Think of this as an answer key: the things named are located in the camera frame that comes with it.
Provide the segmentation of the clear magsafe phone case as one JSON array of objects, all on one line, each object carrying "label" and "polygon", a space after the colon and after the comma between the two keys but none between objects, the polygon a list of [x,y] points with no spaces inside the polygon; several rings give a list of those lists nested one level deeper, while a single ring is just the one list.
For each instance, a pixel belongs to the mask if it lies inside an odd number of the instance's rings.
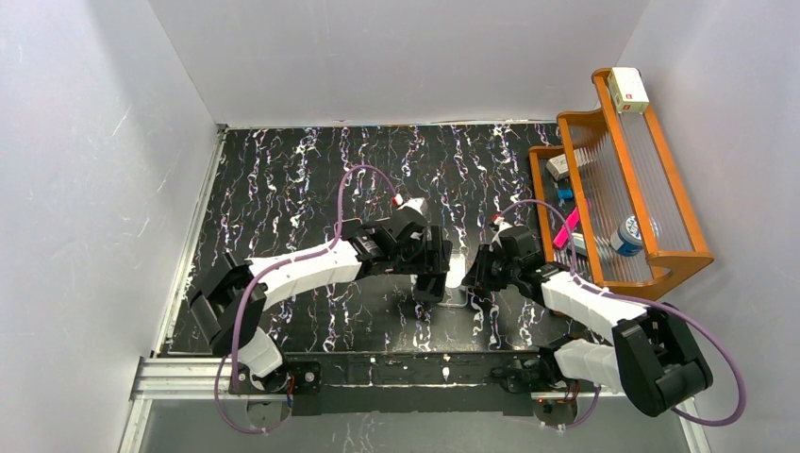
[{"label": "clear magsafe phone case", "polygon": [[449,270],[445,280],[445,293],[439,307],[447,309],[463,309],[468,305],[466,290],[461,284],[468,271],[466,257],[459,251],[453,251],[449,261]]}]

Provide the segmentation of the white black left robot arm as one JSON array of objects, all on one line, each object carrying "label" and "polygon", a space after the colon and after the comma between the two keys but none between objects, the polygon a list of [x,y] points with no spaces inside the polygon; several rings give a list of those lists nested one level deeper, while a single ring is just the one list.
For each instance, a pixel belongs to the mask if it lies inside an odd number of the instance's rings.
[{"label": "white black left robot arm", "polygon": [[276,257],[226,253],[195,283],[189,309],[212,355],[230,358],[232,391],[241,392],[243,383],[260,393],[287,388],[290,366],[259,325],[263,312],[279,302],[378,275],[410,276],[415,300],[443,300],[453,245],[426,220],[423,199],[382,219],[345,220],[339,232],[328,243]]}]

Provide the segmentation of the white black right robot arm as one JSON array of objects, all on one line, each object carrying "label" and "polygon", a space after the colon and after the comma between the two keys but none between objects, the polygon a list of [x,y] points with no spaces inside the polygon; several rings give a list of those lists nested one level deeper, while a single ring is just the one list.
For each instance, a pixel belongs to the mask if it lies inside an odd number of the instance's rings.
[{"label": "white black right robot arm", "polygon": [[537,383],[584,380],[624,393],[655,417],[709,388],[713,374],[687,323],[672,310],[622,301],[548,261],[523,226],[497,232],[478,247],[462,286],[482,293],[513,286],[525,298],[570,316],[598,344],[563,337],[523,364]]}]

